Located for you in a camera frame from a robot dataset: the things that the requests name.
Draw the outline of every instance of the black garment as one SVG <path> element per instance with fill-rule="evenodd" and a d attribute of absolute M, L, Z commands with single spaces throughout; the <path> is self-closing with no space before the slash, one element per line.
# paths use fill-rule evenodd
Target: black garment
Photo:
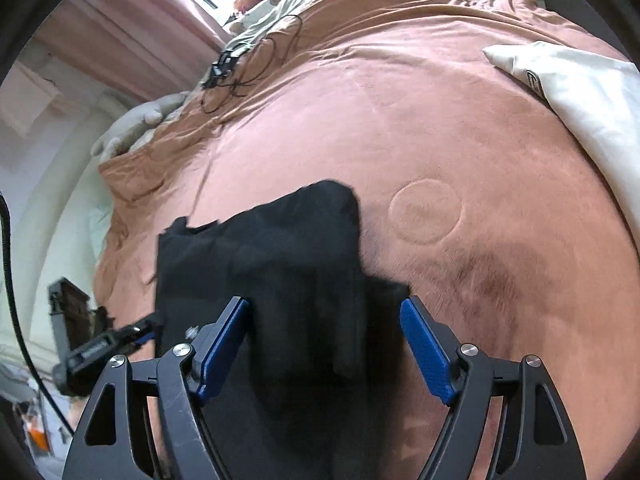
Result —
<path fill-rule="evenodd" d="M 232 296 L 254 329 L 204 410 L 235 480 L 372 478 L 408 287 L 364 275 L 351 189 L 302 188 L 224 223 L 160 235 L 156 310 L 164 353 Z"/>

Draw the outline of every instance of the curtain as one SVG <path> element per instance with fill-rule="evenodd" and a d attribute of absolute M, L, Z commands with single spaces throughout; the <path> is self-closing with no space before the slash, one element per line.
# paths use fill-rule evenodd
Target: curtain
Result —
<path fill-rule="evenodd" d="M 192 89 L 230 39 L 193 0 L 64 0 L 35 37 L 141 101 Z"/>

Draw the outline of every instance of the black cable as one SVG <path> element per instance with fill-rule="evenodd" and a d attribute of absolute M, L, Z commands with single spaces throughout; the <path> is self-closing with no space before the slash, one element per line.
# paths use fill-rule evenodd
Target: black cable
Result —
<path fill-rule="evenodd" d="M 250 92 L 244 95 L 239 95 L 238 89 L 255 86 L 253 82 L 261 80 L 264 73 L 267 72 L 267 70 L 271 66 L 271 63 L 276 58 L 278 45 L 273 38 L 268 36 L 268 34 L 271 32 L 273 27 L 275 27 L 278 23 L 280 23 L 284 18 L 295 18 L 298 20 L 298 23 L 299 23 L 298 30 L 293 34 L 293 37 L 289 41 L 289 44 L 287 45 L 287 49 L 284 51 L 284 55 L 282 56 L 282 65 L 284 65 L 284 62 L 286 61 L 287 56 L 289 55 L 289 51 L 291 50 L 293 43 L 300 38 L 300 32 L 302 31 L 303 20 L 297 14 L 285 14 L 284 16 L 279 17 L 274 23 L 271 24 L 271 26 L 267 30 L 264 31 L 264 33 L 262 34 L 262 37 L 254 44 L 253 48 L 243 52 L 242 55 L 239 56 L 239 58 L 241 58 L 245 56 L 247 52 L 251 53 L 248 61 L 244 63 L 244 70 L 242 70 L 242 73 L 238 77 L 236 77 L 231 83 L 216 84 L 215 86 L 213 86 L 213 88 L 231 88 L 229 93 L 225 95 L 222 101 L 220 101 L 215 108 L 212 108 L 211 110 L 205 110 L 205 107 L 204 107 L 205 93 L 204 92 L 202 93 L 202 97 L 200 98 L 200 110 L 204 114 L 212 114 L 217 112 L 218 110 L 220 110 L 220 108 L 222 108 L 225 104 L 227 104 L 229 101 L 231 101 L 231 99 L 235 97 L 242 98 L 242 97 L 247 97 L 249 95 Z M 247 67 L 251 64 L 250 61 L 253 59 L 253 56 L 255 56 L 255 53 L 258 50 L 258 47 L 261 46 L 261 44 L 263 44 L 263 42 L 265 41 L 271 41 L 271 44 L 273 45 L 271 57 L 269 58 L 267 64 L 262 70 L 260 70 L 260 72 L 257 73 L 257 75 L 255 75 L 254 77 L 252 77 L 247 81 L 242 81 L 242 78 L 244 77 L 244 72 L 246 71 Z M 242 45 L 242 44 L 249 44 L 249 43 L 247 42 L 239 43 L 234 48 L 237 48 L 239 45 Z"/>
<path fill-rule="evenodd" d="M 33 361 L 31 360 L 31 356 L 29 355 L 29 351 L 27 350 L 27 345 L 24 342 L 24 337 L 22 336 L 22 330 L 20 328 L 20 320 L 18 320 L 18 311 L 15 307 L 15 296 L 14 296 L 14 280 L 11 276 L 11 217 L 9 215 L 9 208 L 0 193 L 0 224 L 2 226 L 2 262 L 4 267 L 4 285 L 6 287 L 6 298 L 9 303 L 9 313 L 11 314 L 11 323 L 14 326 L 15 338 L 18 341 L 18 346 L 20 347 L 20 352 L 22 353 L 22 358 L 27 365 L 33 379 L 36 381 L 40 391 L 49 401 L 49 404 L 53 408 L 53 411 L 56 412 L 56 415 L 60 419 L 60 422 L 64 425 L 66 430 L 73 435 L 74 430 L 71 428 L 71 424 L 69 424 L 68 420 L 66 420 L 65 415 L 60 410 L 60 407 L 56 404 L 56 401 L 53 400 L 51 394 L 47 390 L 46 386 L 42 382 L 42 378 L 40 374 L 36 370 Z"/>

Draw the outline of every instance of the pink blanket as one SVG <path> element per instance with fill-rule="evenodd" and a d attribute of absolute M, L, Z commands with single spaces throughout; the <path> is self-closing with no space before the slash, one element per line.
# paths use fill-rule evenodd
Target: pink blanket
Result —
<path fill-rule="evenodd" d="M 640 422 L 640 368 L 621 358 L 640 352 L 638 256 L 575 139 L 481 49 L 620 54 L 534 0 L 317 0 L 300 18 L 278 24 L 273 60 L 267 41 L 237 68 L 254 86 L 207 91 L 101 167 L 115 211 L 98 301 L 121 324 L 152 310 L 156 235 L 177 216 L 224 220 L 340 180 L 360 199 L 366 271 L 409 282 L 490 355 L 540 355 L 602 479 Z M 401 377 L 380 457 L 394 480 L 417 477 L 445 413 L 408 350 Z"/>

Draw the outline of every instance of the wall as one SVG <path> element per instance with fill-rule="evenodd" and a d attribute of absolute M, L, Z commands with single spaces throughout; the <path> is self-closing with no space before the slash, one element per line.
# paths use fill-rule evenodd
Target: wall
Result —
<path fill-rule="evenodd" d="M 108 87 L 78 72 L 31 41 L 20 54 L 20 61 L 79 105 L 73 115 L 51 107 L 33 123 L 26 138 L 17 135 L 0 120 L 0 190 L 17 225 L 27 200 L 66 136 L 82 120 Z"/>

